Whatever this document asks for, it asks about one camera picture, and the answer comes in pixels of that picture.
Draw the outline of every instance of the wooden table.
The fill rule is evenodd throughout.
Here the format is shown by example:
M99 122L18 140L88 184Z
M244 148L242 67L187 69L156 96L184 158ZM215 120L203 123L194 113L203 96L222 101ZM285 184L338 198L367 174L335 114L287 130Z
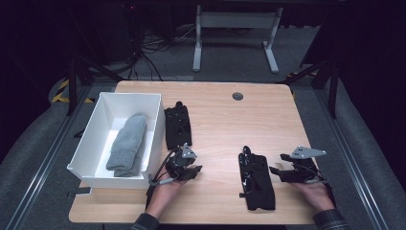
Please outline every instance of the wooden table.
M293 169L281 161L297 146L309 147L290 89L281 84L121 81L116 92L160 93L164 108L181 101L192 124L194 164L203 165L195 180L162 215L162 223L310 224L314 210L291 185L271 174L276 211L248 211L237 156L243 146L264 155L269 166ZM233 94L243 95L241 101ZM163 144L162 160L168 154ZM144 212L146 191L93 189L77 195L69 218L73 222L133 222Z

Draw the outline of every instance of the person's left hand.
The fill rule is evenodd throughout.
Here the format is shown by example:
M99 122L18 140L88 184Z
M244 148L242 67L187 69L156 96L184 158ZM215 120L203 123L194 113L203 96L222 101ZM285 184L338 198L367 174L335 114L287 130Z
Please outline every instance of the person's left hand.
M165 173L161 179L165 180L170 176ZM187 180L178 181L174 180L168 184L157 185L151 198L151 202L148 204L146 213L154 216L155 218L161 217L164 211L167 209L172 200L176 197L179 190L187 183Z

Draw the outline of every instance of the person's right hand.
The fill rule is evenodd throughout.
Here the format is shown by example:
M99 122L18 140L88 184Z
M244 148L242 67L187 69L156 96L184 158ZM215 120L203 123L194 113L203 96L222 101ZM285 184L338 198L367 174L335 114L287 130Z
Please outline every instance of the person's right hand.
M328 196L326 186L323 183L289 183L294 187L298 188L307 201L313 206L317 213L335 209L331 199Z

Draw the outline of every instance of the round hole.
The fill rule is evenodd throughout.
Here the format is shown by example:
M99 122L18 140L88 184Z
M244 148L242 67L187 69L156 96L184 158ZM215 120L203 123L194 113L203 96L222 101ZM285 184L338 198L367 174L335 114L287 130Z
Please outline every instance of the round hole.
M233 98L236 101L241 101L244 98L244 96L241 93L236 92L233 94Z

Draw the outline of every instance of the white box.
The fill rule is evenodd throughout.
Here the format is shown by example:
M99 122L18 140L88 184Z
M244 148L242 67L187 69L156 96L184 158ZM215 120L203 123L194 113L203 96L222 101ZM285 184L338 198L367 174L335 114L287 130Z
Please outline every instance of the white box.
M111 146L125 121L134 114L147 117L141 172L133 177L114 177L114 171L105 168ZM164 134L160 94L102 92L67 169L91 188L146 189L148 175L154 175L160 164Z

